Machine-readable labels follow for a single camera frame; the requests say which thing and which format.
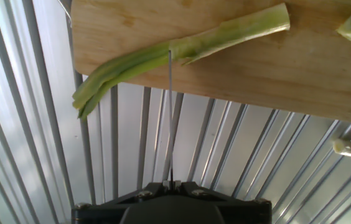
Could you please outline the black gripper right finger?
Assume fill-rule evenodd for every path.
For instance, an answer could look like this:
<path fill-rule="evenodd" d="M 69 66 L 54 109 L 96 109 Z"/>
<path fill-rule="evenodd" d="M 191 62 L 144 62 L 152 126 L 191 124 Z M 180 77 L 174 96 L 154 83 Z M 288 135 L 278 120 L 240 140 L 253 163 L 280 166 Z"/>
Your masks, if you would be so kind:
<path fill-rule="evenodd" d="M 197 185 L 196 182 L 172 183 L 175 194 L 213 205 L 225 223 L 271 223 L 271 201 L 260 198 L 239 200 Z"/>

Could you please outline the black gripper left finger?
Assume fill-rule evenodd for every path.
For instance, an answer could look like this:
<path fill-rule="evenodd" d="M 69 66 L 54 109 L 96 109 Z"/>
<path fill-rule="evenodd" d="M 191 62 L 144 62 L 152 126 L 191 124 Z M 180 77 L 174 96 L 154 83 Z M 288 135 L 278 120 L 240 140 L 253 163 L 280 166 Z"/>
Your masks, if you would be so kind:
<path fill-rule="evenodd" d="M 126 210 L 132 205 L 163 196 L 168 190 L 168 186 L 162 182 L 153 182 L 141 190 L 100 205 L 79 203 L 71 211 L 71 224 L 120 223 Z"/>

